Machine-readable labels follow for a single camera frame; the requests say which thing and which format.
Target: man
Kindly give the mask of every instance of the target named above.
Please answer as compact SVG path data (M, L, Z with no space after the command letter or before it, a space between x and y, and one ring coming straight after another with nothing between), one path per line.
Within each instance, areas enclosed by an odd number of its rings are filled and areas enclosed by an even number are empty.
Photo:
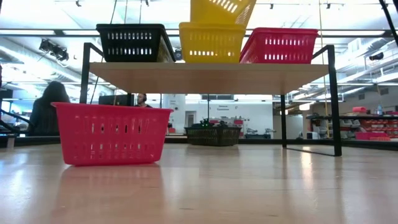
M151 106L149 106L148 104L145 103L146 101L147 101L146 93L140 93L140 94L138 94L136 106L144 107L144 108L152 108Z

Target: shelf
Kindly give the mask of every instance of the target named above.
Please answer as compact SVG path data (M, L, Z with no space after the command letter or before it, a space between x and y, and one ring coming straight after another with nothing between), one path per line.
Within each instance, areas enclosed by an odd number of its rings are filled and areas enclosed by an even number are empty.
M90 72L130 93L284 95L328 73L327 65L90 63Z
M307 119L331 119L331 116L307 116ZM339 116L339 119L398 120L398 116Z

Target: red item on shelf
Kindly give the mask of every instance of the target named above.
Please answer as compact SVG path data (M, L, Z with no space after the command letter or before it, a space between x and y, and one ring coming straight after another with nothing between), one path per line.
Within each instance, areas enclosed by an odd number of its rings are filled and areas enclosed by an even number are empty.
M317 36L316 29L256 28L239 61L310 64Z
M386 133L355 133L357 140L370 140L375 137L388 137Z
M353 108L354 113L366 113L366 107L364 106L356 106Z
M371 141L391 141L390 137L370 137Z
M243 124L243 120L234 120L234 124Z
M54 103L63 160L78 166L143 164L160 159L172 110Z

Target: woman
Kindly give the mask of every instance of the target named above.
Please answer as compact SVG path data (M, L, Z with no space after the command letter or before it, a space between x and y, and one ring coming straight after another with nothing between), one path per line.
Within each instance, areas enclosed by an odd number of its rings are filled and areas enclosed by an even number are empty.
M51 82L44 90L43 96L35 100L29 125L30 135L51 136L59 135L57 112L51 105L53 102L69 103L67 91L59 82Z

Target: table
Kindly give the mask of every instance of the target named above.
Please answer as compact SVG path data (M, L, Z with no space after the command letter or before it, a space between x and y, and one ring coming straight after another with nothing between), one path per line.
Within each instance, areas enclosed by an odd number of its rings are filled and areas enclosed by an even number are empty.
M0 223L398 223L397 160L166 144L155 164L71 167L60 145L17 147L0 152Z
M84 44L81 72L80 103L87 103L90 72L127 91L141 93L226 93L280 95L281 111L285 111L285 94L329 74L330 100L333 121L334 153L341 156L338 92L335 68L335 46L326 45L313 58L327 52L328 65L292 64L189 64L189 63L90 63L91 49L103 56L92 43ZM287 147L286 115L281 114L282 147Z

